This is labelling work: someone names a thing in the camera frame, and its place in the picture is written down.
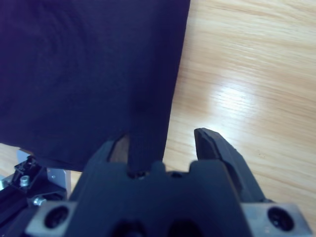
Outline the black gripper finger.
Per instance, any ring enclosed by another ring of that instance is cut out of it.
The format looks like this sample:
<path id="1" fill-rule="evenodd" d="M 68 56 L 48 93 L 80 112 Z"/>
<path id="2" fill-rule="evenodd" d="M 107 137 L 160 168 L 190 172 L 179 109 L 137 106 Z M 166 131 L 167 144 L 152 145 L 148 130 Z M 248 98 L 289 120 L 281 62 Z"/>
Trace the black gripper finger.
<path id="1" fill-rule="evenodd" d="M 243 156 L 220 133 L 197 128 L 194 136 L 198 160 L 219 160 L 242 202 L 268 201 Z"/>
<path id="2" fill-rule="evenodd" d="M 128 134 L 107 140 L 89 159 L 85 166 L 85 170 L 108 163 L 122 163 L 127 165 L 129 143 Z"/>

